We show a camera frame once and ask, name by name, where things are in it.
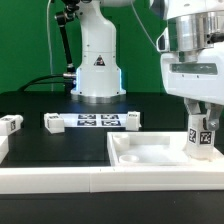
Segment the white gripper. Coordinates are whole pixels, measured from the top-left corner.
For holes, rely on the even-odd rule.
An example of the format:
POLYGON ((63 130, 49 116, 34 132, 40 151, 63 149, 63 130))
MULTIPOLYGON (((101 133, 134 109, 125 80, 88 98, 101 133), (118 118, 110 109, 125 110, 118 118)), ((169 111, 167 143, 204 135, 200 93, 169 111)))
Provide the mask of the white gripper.
POLYGON ((218 130, 224 105, 224 48, 202 50, 198 62, 193 63, 196 69, 192 69, 191 73, 180 70, 187 63, 179 63, 174 53, 163 54, 160 64, 166 92, 185 97, 184 104, 189 115, 201 113, 198 101, 210 102, 205 104, 206 127, 210 131, 218 130))

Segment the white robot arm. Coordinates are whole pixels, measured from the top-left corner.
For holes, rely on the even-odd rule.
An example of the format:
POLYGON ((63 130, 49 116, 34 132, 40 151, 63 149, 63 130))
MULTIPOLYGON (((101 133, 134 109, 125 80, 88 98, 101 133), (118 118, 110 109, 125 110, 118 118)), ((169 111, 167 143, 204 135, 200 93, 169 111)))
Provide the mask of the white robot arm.
MULTIPOLYGON (((74 96, 105 102, 124 93, 116 64, 116 28, 100 8, 134 1, 79 3, 82 63, 74 96)), ((166 92, 182 97, 191 115, 200 112, 203 102, 204 125, 217 130, 224 109, 224 0, 149 0, 149 9, 167 22, 156 42, 166 92)))

